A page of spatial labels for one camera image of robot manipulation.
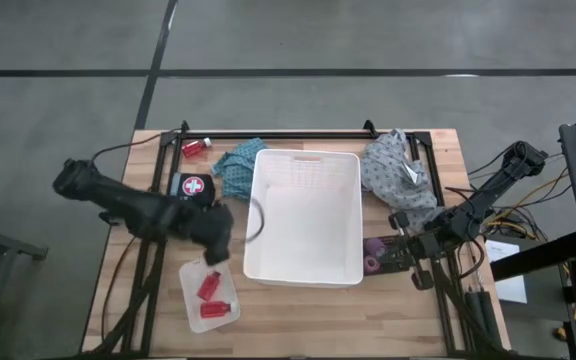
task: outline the red bottle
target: red bottle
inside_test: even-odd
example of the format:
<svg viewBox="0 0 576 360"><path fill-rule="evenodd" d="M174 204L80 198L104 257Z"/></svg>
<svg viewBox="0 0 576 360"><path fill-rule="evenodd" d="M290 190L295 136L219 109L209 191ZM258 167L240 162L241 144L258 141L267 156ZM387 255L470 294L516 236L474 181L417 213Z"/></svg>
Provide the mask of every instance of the red bottle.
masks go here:
<svg viewBox="0 0 576 360"><path fill-rule="evenodd" d="M204 301L209 301L212 295L217 290L217 287L219 286L220 276L221 274L216 271L206 276L204 282L201 284L201 287L199 288L199 291L197 292L197 296L202 298Z"/></svg>
<svg viewBox="0 0 576 360"><path fill-rule="evenodd" d="M222 317L231 311L230 304L223 301L211 301L201 304L199 313L203 319Z"/></svg>
<svg viewBox="0 0 576 360"><path fill-rule="evenodd" d="M205 148L209 148L212 143L209 138L203 140L193 141L181 147L181 151L184 153L185 157L191 157L197 155L203 151Z"/></svg>

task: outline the gray floor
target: gray floor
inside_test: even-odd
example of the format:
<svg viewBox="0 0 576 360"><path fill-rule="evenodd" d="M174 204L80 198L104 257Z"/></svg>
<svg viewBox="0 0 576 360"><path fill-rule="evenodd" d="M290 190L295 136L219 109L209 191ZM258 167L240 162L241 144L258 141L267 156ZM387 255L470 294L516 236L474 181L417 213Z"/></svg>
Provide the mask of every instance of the gray floor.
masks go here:
<svg viewBox="0 0 576 360"><path fill-rule="evenodd" d="M0 69L139 69L166 0L0 0ZM576 68L576 0L181 1L163 68ZM75 353L107 227L51 182L68 157L130 138L145 78L0 78L0 231L50 246L16 268L0 308L0 358ZM576 77L160 79L146 128L457 128L469 169L516 140L560 152ZM126 152L99 160L119 177ZM517 201L563 162L518 183ZM533 212L550 237L576 229L570 193ZM559 356L547 321L507 319L513 347Z"/></svg>

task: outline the yellow wire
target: yellow wire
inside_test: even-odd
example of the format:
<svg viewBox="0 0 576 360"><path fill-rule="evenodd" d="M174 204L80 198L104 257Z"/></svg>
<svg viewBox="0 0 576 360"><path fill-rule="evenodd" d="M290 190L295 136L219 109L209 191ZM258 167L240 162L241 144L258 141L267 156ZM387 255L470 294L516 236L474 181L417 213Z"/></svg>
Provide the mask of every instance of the yellow wire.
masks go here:
<svg viewBox="0 0 576 360"><path fill-rule="evenodd" d="M513 211L515 208L517 208L518 206L520 206L521 204L523 204L524 201L526 201L526 200L527 200L529 197L531 197L534 193L536 193L537 191L545 188L546 186L548 186L548 185L550 185L550 184L552 184L552 183L554 183L554 182L557 182L557 181L559 181L560 179L563 179L563 178L565 178L565 177L567 177L567 176L568 176L568 174L564 174L564 175L561 175L561 176L557 176L556 178L548 181L547 183L536 187L536 188L533 189L531 192L529 192L528 195L524 196L521 200L519 200L519 202L517 202L515 205L511 206L509 209L505 210L504 212L502 212L502 213L500 213L499 215L497 215L497 216L495 216L494 218L492 218L492 219L488 222L488 224L490 224L490 223L493 222L493 221L496 221L496 220L505 218L506 216L508 216L508 214L510 214L511 211Z"/></svg>
<svg viewBox="0 0 576 360"><path fill-rule="evenodd" d="M523 227L517 225L517 224L513 224L511 222L506 222L506 221L493 221L487 224L488 226L509 226L513 229L516 229L517 231L521 232L522 234L525 234L526 236L528 236L531 239L537 239L537 237L531 233L528 232L528 230L524 229Z"/></svg>

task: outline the white plastic basket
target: white plastic basket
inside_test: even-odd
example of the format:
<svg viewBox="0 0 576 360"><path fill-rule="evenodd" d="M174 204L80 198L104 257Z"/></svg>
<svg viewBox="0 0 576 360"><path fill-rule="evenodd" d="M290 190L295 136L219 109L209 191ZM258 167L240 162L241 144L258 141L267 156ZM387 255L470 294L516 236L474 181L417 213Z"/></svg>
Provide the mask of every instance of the white plastic basket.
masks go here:
<svg viewBox="0 0 576 360"><path fill-rule="evenodd" d="M244 274L264 284L346 287L363 279L361 172L354 154L262 150L252 197L265 227L247 243ZM259 230L251 206L247 237Z"/></svg>

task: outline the clear plastic tray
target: clear plastic tray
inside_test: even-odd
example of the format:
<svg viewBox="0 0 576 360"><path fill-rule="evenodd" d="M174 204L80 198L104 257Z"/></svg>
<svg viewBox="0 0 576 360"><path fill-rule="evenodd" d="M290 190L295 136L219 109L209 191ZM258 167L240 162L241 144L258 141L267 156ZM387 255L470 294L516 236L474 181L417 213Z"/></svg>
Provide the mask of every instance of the clear plastic tray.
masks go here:
<svg viewBox="0 0 576 360"><path fill-rule="evenodd" d="M221 273L219 287L215 291L210 301L224 301L229 303L231 311L226 315L218 318L202 319L199 313L199 307L205 301L197 296L197 291L201 287L206 276L213 271ZM226 325L237 319L241 315L237 292L232 281L232 275L228 268L228 262L222 262L214 267L209 267L203 258L185 263L179 269L179 280L181 289L184 293L184 302L186 303L186 312L188 313L188 322L190 330L194 333L203 333L208 330Z"/></svg>

